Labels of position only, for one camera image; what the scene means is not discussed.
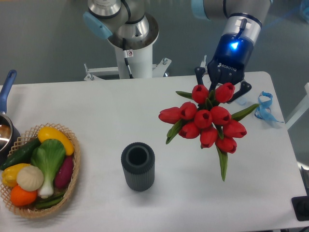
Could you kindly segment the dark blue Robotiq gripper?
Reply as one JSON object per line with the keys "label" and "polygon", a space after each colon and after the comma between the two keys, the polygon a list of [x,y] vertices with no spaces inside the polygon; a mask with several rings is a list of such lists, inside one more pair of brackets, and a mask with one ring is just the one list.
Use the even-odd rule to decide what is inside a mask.
{"label": "dark blue Robotiq gripper", "polygon": [[[252,89],[252,85],[244,79],[244,69],[253,51],[253,43],[245,38],[237,38],[233,34],[224,34],[218,43],[212,60],[208,63],[208,75],[213,86],[217,84],[240,82],[240,89],[227,102],[231,104]],[[204,67],[195,67],[198,85],[204,85]]]}

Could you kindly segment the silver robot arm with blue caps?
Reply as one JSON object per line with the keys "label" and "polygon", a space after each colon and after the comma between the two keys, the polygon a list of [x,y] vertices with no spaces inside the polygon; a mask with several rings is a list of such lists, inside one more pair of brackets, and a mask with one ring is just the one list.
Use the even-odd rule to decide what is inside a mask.
{"label": "silver robot arm with blue caps", "polygon": [[271,0],[193,0],[191,9],[196,18],[227,19],[212,60],[207,64],[211,90],[218,84],[240,84],[229,102],[249,92],[252,86],[244,81],[244,71],[262,29]]}

